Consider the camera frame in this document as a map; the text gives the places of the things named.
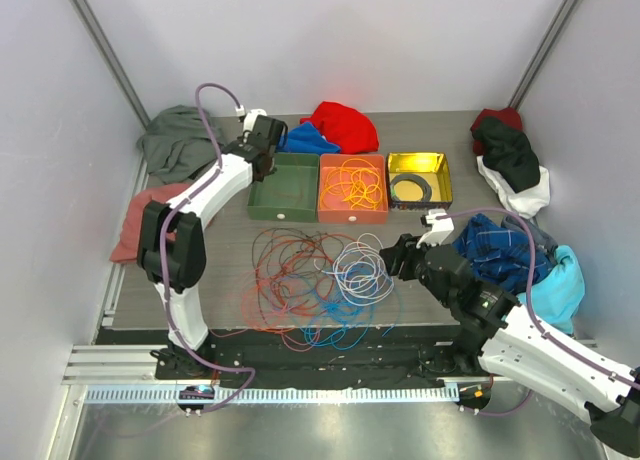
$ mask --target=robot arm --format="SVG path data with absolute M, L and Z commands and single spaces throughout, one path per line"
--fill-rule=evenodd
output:
M 198 281 L 206 266 L 204 228 L 236 193 L 273 173 L 275 149 L 284 131 L 284 122 L 267 117 L 264 111 L 249 112 L 244 118 L 243 135 L 222 150 L 222 171 L 216 162 L 185 192 L 166 204 L 151 202 L 144 210 L 137 264 L 147 272 L 164 301 L 160 230 L 169 212 L 183 205 L 169 228 L 176 237 L 173 242 L 167 241 L 170 301 L 165 308 L 186 346 L 201 358 L 211 357 L 213 343 L 206 341 L 210 334 L 198 292 Z M 183 350 L 174 329 L 169 331 L 169 340 L 168 349 L 155 352 L 154 356 L 180 364 L 176 366 L 187 375 L 201 373 L 202 365 Z
M 451 310 L 462 332 L 454 341 L 454 361 L 479 364 L 486 372 L 513 379 L 573 412 L 603 443 L 640 457 L 640 391 L 620 381 L 638 383 L 639 374 L 614 362 L 544 323 L 544 330 L 563 347 L 540 334 L 526 308 L 500 287 L 478 280 L 471 266 L 451 245 L 438 245 L 453 231 L 444 212 L 431 211 L 423 223 L 435 233 L 400 236 L 380 251 L 390 275 L 418 280 Z M 574 351 L 614 372 L 603 375 L 568 353 Z

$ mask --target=light blue cloth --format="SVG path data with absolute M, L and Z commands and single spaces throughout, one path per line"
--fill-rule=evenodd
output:
M 551 273 L 531 289 L 533 309 L 545 322 L 564 333 L 573 333 L 571 318 L 578 311 L 584 297 L 584 277 L 571 247 L 560 245 L 555 251 L 558 264 Z M 520 303 L 527 303 L 525 293 L 518 295 Z

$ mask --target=pink cloth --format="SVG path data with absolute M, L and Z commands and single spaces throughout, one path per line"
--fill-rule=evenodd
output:
M 140 242 L 140 229 L 142 228 L 142 213 L 144 207 L 151 200 L 166 203 L 176 195 L 180 195 L 190 185 L 188 183 L 172 183 L 162 187 L 147 188 L 131 199 L 127 216 L 122 224 L 120 241 L 111 253 L 111 260 L 114 263 L 133 263 L 138 255 L 138 243 Z

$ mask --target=white cloth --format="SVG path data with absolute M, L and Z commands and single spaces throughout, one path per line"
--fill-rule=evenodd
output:
M 477 158 L 478 171 L 489 186 L 498 194 L 500 203 L 509 210 L 524 218 L 532 218 L 542 207 L 549 205 L 551 192 L 549 190 L 549 170 L 540 166 L 540 183 L 535 187 L 515 193 L 504 177 L 495 170 L 484 166 L 482 156 Z

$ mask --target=white cable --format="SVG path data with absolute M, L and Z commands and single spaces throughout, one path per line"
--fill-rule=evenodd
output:
M 344 299 L 358 307 L 381 302 L 393 291 L 393 278 L 387 274 L 378 250 L 361 241 L 367 235 L 375 238 L 382 248 L 378 237 L 372 233 L 363 233 L 358 240 L 344 247 L 333 262 L 331 271 L 322 271 L 333 276 Z

